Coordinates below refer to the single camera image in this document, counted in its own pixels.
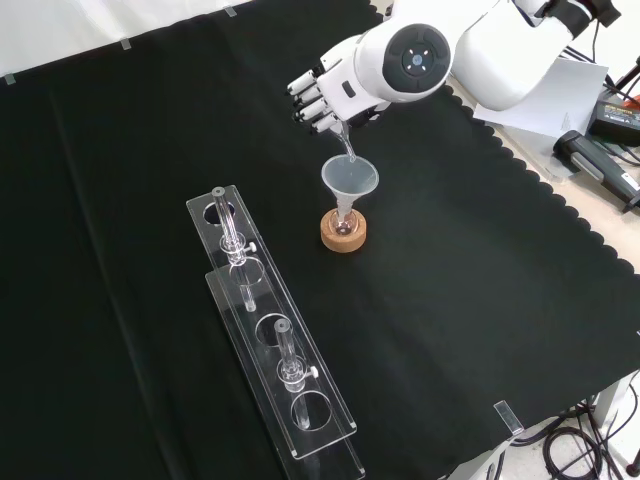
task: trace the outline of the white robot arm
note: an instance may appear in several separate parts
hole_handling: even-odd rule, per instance
[[[607,26],[619,16],[611,0],[519,2],[396,0],[381,25],[339,43],[288,86],[294,118],[314,132],[364,124],[391,103],[432,94],[452,69],[480,104],[504,110],[592,20]],[[543,20],[534,28],[527,14]]]

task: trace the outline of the black cable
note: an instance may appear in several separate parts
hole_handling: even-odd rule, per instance
[[[570,56],[571,58],[573,58],[574,60],[578,60],[580,62],[587,62],[587,63],[593,63],[593,60],[591,60],[589,57],[587,57],[584,53],[579,52],[578,50],[576,50],[573,47],[569,47],[567,46],[563,52],[563,54]],[[605,77],[605,82],[607,82],[607,85],[611,85],[612,87],[615,87],[616,84],[613,81],[613,79],[611,78],[611,76],[609,74],[607,74],[607,76]]]
[[[600,142],[595,142],[599,147],[603,148],[608,154],[613,155],[617,158],[619,158],[620,160],[622,160],[625,163],[628,163],[629,165],[633,165],[634,167],[640,167],[640,163],[636,163],[632,160],[629,160],[628,158],[625,158],[623,155],[620,155],[619,153],[613,151],[612,149],[610,149],[607,145],[605,145],[604,143],[600,143]],[[638,161],[640,161],[640,158],[638,158],[633,152],[631,152],[631,150],[629,150],[627,153],[631,153],[631,155],[633,155],[635,158],[638,159]]]
[[[613,432],[611,435],[607,435],[607,437],[604,439],[605,442],[609,441],[610,439],[612,439],[613,437],[615,437],[618,433],[620,433],[620,431],[626,427],[627,425],[629,425],[629,422],[631,420],[633,420],[633,417],[636,415],[636,412],[638,411],[638,394],[636,393],[636,389],[633,388],[633,385],[629,385],[629,388],[631,389],[631,391],[633,392],[633,399],[635,401],[635,405],[633,406],[633,411],[631,412],[631,415],[629,415],[629,418],[627,418],[627,420],[620,425],[620,427],[618,427],[618,429],[616,429],[615,432]],[[574,459],[572,462],[570,462],[567,466],[565,466],[562,470],[560,470],[556,475],[562,474],[563,472],[565,472],[567,469],[569,469],[571,466],[575,465],[576,463],[578,463],[580,460],[582,460],[584,457],[587,456],[588,453],[583,453],[582,455],[580,455],[578,458]],[[556,477],[556,475],[552,476],[550,480],[556,480],[557,478],[560,477]]]
[[[631,100],[632,103],[636,104],[638,107],[640,107],[640,102],[638,100],[636,100],[635,98],[633,98],[631,95],[623,92],[622,90],[616,88],[616,87],[612,87],[611,85],[605,83],[604,84],[605,87],[607,87],[609,90],[611,90],[614,93],[617,93],[618,95],[622,95],[624,98],[626,98],[627,100]]]
[[[631,96],[631,90],[636,88],[636,85],[638,84],[638,82],[640,82],[640,75],[638,75],[638,78],[635,79],[635,81],[629,87],[629,90],[627,90],[627,95]]]
[[[621,149],[623,149],[625,152],[627,152],[629,155],[631,155],[631,157],[635,160],[637,160],[638,162],[640,162],[640,157],[638,157],[635,153],[633,153],[633,150],[631,150],[629,147],[627,147],[626,145],[618,145]]]
[[[596,63],[596,42],[598,41],[598,34],[600,33],[600,20],[596,23],[596,33],[593,35],[593,45],[591,45],[593,49],[593,63]]]
[[[609,470],[611,470],[611,468],[613,468],[613,471],[616,474],[616,477],[618,478],[618,480],[624,480],[622,478],[622,475],[620,474],[620,470],[618,470],[618,466],[616,465],[616,462],[613,460],[613,457],[611,456],[611,453],[609,452],[608,442],[604,438],[602,438],[602,434],[600,433],[600,429],[598,428],[598,424],[596,423],[596,419],[595,419],[595,417],[593,416],[593,413],[591,413],[590,410],[588,412],[588,415],[589,415],[589,423],[591,423],[591,430],[593,431],[593,433],[594,433],[594,435],[596,437],[596,440],[600,444],[599,449],[601,449],[602,455],[604,456],[604,459],[607,462]]]
[[[496,468],[496,476],[493,477],[493,480],[500,480],[500,475],[502,475],[502,467],[504,466],[504,457],[506,454],[506,450],[500,454],[500,460],[498,460],[498,468]]]
[[[580,420],[580,415],[578,415],[578,426],[580,427],[580,436],[582,437],[582,441],[584,442],[584,449],[588,453],[589,452],[589,445],[587,445],[587,441],[584,439],[584,437],[588,436],[588,435],[586,433],[584,433],[584,430],[582,428],[582,420]],[[591,469],[596,472],[596,478],[599,480],[600,479],[600,473],[595,469],[596,468],[596,459],[595,458],[591,458],[591,455],[588,455],[587,458],[591,461]]]
[[[589,62],[589,63],[593,63],[593,60],[591,60],[589,57],[587,57],[584,53],[580,52],[579,50],[576,50],[575,48],[568,46],[567,48],[565,48],[565,50],[569,50],[571,53],[577,55],[578,57],[584,59],[585,61]]]
[[[618,412],[616,412],[616,414],[613,416],[613,420],[611,420],[611,423],[609,424],[609,428],[607,428],[606,438],[609,438],[609,434],[611,433],[613,424],[616,423],[616,419],[618,418]],[[606,438],[605,438],[604,444],[607,446],[607,448],[609,448],[609,440],[606,440]],[[611,478],[611,464],[607,465],[607,473],[609,474],[609,478]]]
[[[533,445],[534,443],[537,443],[540,440],[543,440],[547,435],[549,435],[556,428],[558,428],[560,425],[562,425],[562,423],[566,419],[568,419],[568,418],[576,418],[578,415],[582,415],[583,413],[585,413],[585,411],[583,409],[567,410],[565,412],[562,412],[560,415],[558,415],[558,418],[556,418],[553,422],[551,422],[549,425],[544,427],[538,433],[536,433],[535,435],[533,435],[533,436],[531,436],[529,438],[516,438],[511,443],[511,446],[519,448],[519,447],[528,447],[529,445]]]
[[[580,458],[583,458],[584,456],[589,455],[591,451],[593,451],[595,456],[594,467],[590,468],[589,472],[586,473],[585,475],[581,475],[579,477],[572,477],[570,475],[565,475],[562,472],[566,470],[566,468],[563,470],[560,470],[558,466],[553,462],[553,459],[551,458],[551,445],[558,438],[565,435],[581,437],[584,440],[585,445],[588,445],[589,447],[591,447],[591,450],[587,450],[587,452],[582,457],[580,457]],[[547,470],[549,470],[549,473],[553,475],[553,478],[556,478],[559,480],[595,480],[599,478],[600,472],[602,471],[602,453],[598,448],[598,444],[589,435],[587,435],[581,430],[578,430],[577,428],[563,427],[555,430],[544,441],[544,445],[542,446],[542,456],[544,458],[544,463],[547,466]]]

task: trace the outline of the wooden block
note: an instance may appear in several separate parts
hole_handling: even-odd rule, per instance
[[[336,209],[333,209],[322,217],[322,221],[320,222],[322,243],[324,243],[325,247],[329,250],[337,253],[355,252],[364,245],[367,239],[367,221],[360,212],[353,210],[353,213],[358,218],[358,229],[349,235],[338,235],[329,224],[329,219],[335,211]]]

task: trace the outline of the glass test tube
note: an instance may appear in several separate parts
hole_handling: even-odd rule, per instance
[[[244,242],[240,240],[240,237],[238,236],[236,225],[233,222],[233,216],[231,215],[231,209],[229,208],[229,202],[225,195],[225,189],[222,187],[216,187],[213,189],[212,193],[218,217],[220,217],[220,226],[222,226],[224,234],[224,243],[228,249],[227,256],[229,257],[229,261],[233,265],[237,266],[236,283],[240,288],[244,306],[247,309],[247,312],[255,312],[256,302],[253,298],[253,294],[251,293],[249,277],[243,265],[246,260],[246,255],[243,249]]]
[[[238,269],[238,286],[240,287],[240,293],[242,294],[242,301],[247,312],[256,311],[256,301],[251,293],[251,287],[249,286],[249,277],[247,275],[245,265],[240,265]]]
[[[300,392],[304,389],[304,371],[302,363],[296,357],[296,347],[293,343],[293,329],[288,318],[281,318],[275,323],[276,337],[278,338],[278,347],[282,356],[282,377],[287,382],[285,387],[290,392]],[[298,427],[302,430],[308,430],[311,424],[309,420],[309,411],[304,395],[300,395],[293,402],[293,412],[296,416]]]
[[[229,248],[240,246],[240,239],[238,238],[238,232],[236,226],[233,223],[233,217],[231,216],[231,210],[229,209],[229,202],[225,196],[225,190],[222,187],[216,187],[213,189],[213,201],[220,217],[220,225],[224,232],[224,238]]]

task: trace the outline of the test tube rack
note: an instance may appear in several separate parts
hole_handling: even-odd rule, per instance
[[[356,423],[235,186],[187,202],[205,276],[290,480],[356,480]]]

